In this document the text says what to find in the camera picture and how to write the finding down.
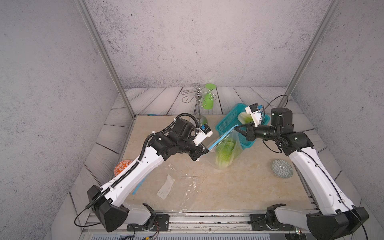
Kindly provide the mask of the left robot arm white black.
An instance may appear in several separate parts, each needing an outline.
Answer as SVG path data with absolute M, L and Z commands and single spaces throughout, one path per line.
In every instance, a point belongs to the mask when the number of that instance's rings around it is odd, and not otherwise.
M 146 203 L 124 205 L 125 199 L 134 188 L 156 167 L 176 154 L 188 154 L 193 161 L 208 153 L 203 140 L 213 132 L 208 125 L 199 125 L 184 119 L 185 113 L 176 116 L 173 122 L 159 132 L 149 134 L 142 146 L 140 155 L 120 174 L 101 187 L 92 186 L 88 192 L 91 209 L 101 225 L 110 233 L 122 224 L 140 226 L 151 230 L 156 223 L 155 211 Z

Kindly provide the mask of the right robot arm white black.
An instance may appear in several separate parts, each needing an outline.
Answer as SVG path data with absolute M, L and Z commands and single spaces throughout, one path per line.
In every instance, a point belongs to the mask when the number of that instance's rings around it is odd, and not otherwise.
M 367 210 L 355 206 L 336 184 L 309 137 L 294 131 L 291 110 L 273 108 L 269 126 L 262 124 L 264 110 L 258 104 L 245 110 L 253 121 L 237 126 L 235 130 L 249 142 L 256 139 L 275 142 L 280 152 L 289 157 L 301 173 L 318 208 L 317 211 L 305 211 L 286 204 L 269 206 L 265 217 L 268 228 L 277 230 L 281 225 L 291 225 L 310 231 L 317 240 L 335 240 L 364 226 L 369 219 Z

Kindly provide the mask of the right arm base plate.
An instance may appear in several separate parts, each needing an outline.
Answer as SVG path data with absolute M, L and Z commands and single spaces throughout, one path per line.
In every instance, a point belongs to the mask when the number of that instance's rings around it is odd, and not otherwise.
M 292 231 L 295 227 L 271 220 L 267 214 L 250 214 L 248 224 L 253 231 Z

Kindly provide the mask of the clear zipper bag blue seal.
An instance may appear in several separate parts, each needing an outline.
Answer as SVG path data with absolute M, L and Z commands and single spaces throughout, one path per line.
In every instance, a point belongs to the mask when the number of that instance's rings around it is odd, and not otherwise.
M 214 134 L 207 139 L 208 145 L 218 139 L 219 135 Z M 237 145 L 235 158 L 225 169 L 216 166 L 215 150 L 195 162 L 187 154 L 171 156 L 145 177 L 125 203 L 146 203 L 157 211 L 173 213 L 238 209 L 237 179 L 231 171 L 240 162 L 243 149 Z

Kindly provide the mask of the chinese cabbage dark green leafy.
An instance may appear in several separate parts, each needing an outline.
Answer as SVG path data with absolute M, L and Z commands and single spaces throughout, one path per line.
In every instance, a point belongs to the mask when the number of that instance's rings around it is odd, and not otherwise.
M 232 138 L 227 138 L 217 145 L 215 163 L 219 169 L 225 169 L 232 164 L 236 148 L 237 141 Z

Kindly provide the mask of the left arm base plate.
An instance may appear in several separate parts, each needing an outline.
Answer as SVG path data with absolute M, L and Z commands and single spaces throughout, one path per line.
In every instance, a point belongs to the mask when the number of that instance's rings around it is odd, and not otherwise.
M 167 232 L 169 230 L 170 215 L 156 214 L 151 216 L 144 225 L 128 224 L 128 232 Z

